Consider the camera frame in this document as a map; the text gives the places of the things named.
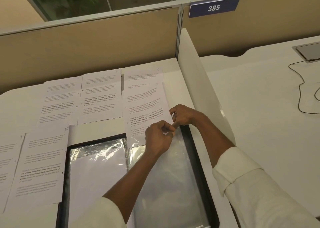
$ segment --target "desk power outlet cover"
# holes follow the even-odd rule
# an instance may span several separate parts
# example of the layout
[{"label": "desk power outlet cover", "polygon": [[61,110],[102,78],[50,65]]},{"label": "desk power outlet cover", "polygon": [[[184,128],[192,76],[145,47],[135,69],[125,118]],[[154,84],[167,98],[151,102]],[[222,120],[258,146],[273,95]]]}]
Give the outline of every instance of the desk power outlet cover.
[{"label": "desk power outlet cover", "polygon": [[320,42],[292,47],[306,63],[320,61]]}]

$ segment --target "desk divider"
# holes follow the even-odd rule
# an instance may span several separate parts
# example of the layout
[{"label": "desk divider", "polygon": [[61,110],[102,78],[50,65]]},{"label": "desk divider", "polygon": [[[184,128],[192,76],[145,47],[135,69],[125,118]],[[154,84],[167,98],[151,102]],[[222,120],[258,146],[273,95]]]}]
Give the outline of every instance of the desk divider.
[{"label": "desk divider", "polygon": [[189,18],[187,5],[182,8],[182,28],[201,57],[233,56],[257,46],[320,35],[319,8],[320,0],[240,0],[235,11]]},{"label": "desk divider", "polygon": [[0,36],[0,93],[175,57],[179,7]]},{"label": "desk divider", "polygon": [[194,108],[206,114],[235,144],[230,124],[223,114],[218,97],[185,28],[181,30],[178,63]]}]

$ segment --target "number sign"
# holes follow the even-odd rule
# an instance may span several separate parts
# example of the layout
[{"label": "number sign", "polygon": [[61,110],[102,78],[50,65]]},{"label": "number sign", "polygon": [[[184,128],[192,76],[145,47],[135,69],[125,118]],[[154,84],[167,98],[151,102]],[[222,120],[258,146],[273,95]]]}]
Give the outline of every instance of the number sign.
[{"label": "number sign", "polygon": [[189,18],[235,11],[239,0],[215,0],[191,4]]}]

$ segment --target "power cord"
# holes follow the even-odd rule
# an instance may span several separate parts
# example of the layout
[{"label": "power cord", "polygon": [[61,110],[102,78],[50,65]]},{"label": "power cord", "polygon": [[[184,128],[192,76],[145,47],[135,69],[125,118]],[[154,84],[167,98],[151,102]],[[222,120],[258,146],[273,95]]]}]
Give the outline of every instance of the power cord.
[{"label": "power cord", "polygon": [[[289,69],[291,69],[292,71],[296,72],[296,73],[298,74],[298,76],[300,76],[300,78],[301,78],[302,81],[303,81],[303,83],[299,84],[298,110],[299,110],[300,112],[302,112],[302,113],[307,113],[307,114],[319,114],[320,112],[304,112],[304,111],[302,111],[302,110],[300,109],[301,86],[305,83],[305,81],[304,81],[304,78],[303,78],[297,71],[295,71],[293,68],[291,68],[290,66],[293,65],[293,64],[298,64],[298,63],[302,63],[302,62],[306,62],[306,61],[315,61],[315,60],[318,60],[318,59],[303,60],[303,61],[295,62],[295,63],[292,63],[292,64],[289,64],[289,65],[288,65]],[[317,96],[316,96],[316,94],[317,94],[317,92],[319,91],[319,89],[320,89],[320,87],[315,91],[315,93],[314,93],[314,95],[313,95],[317,101],[320,101],[320,100],[317,98]]]}]

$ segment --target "white shirt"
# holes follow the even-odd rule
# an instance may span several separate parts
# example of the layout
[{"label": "white shirt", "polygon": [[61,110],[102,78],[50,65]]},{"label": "white shirt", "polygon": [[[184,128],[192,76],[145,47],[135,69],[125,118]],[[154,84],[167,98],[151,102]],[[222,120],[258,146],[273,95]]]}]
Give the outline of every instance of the white shirt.
[{"label": "white shirt", "polygon": [[[291,198],[238,147],[221,155],[212,170],[221,195],[234,207],[246,228],[320,227],[320,222]],[[100,198],[71,228],[126,228],[118,207]]]}]

